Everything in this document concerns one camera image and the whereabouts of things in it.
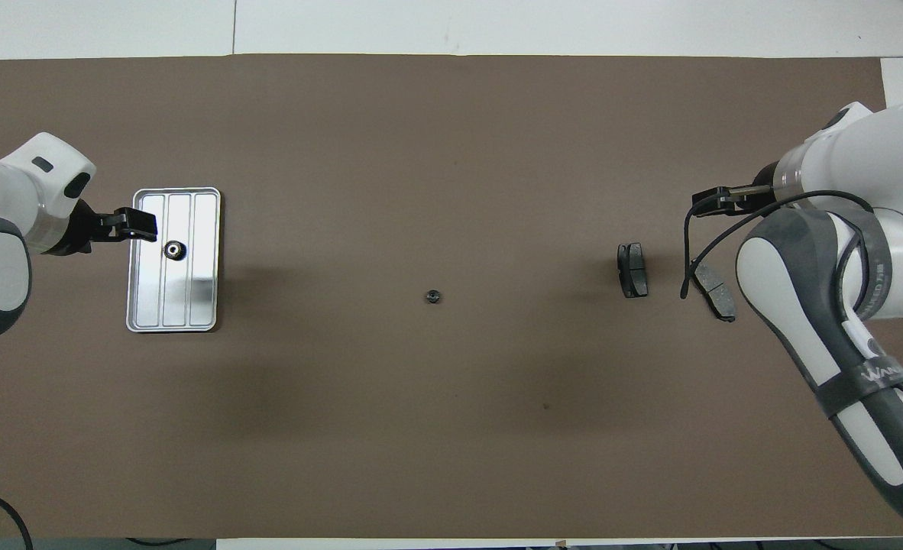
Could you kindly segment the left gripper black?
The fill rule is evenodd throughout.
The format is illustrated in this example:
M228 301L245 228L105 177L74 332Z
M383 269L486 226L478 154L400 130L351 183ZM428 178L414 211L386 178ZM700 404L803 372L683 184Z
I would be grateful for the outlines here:
M58 240L58 257L91 254L92 244L96 241L98 243L116 241L112 236L112 226L102 224L105 217L106 215L94 212L88 202L77 201L67 219L63 237ZM149 212L134 208L116 209L115 224L121 226L119 228L120 241L157 241L156 216ZM132 226L152 227L136 228Z

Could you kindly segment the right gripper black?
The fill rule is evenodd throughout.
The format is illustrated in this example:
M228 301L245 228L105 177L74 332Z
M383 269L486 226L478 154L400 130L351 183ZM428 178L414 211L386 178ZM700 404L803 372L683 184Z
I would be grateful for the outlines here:
M767 164L747 185L696 192L692 195L694 216L730 216L735 209L761 209L776 202L773 182L777 166L777 161Z

